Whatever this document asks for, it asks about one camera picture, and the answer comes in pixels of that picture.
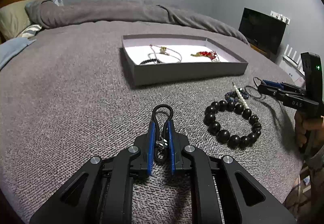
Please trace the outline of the patterned sleeve forearm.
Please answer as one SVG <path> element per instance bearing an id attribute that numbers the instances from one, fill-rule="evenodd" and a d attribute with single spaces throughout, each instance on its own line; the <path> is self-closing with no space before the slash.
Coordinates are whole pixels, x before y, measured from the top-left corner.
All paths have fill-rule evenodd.
<path id="1" fill-rule="evenodd" d="M 297 223 L 323 223 L 323 148 L 305 164 L 309 183 L 298 177 L 283 205 Z"/>

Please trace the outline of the person's right hand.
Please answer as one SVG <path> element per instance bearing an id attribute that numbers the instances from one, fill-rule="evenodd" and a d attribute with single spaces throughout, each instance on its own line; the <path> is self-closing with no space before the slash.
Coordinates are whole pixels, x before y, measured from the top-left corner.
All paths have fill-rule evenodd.
<path id="1" fill-rule="evenodd" d="M 315 155 L 323 146 L 323 116 L 317 119 L 306 119 L 305 113 L 295 112 L 295 141 L 299 147 L 307 142 L 306 132 L 315 131 L 311 154 Z"/>

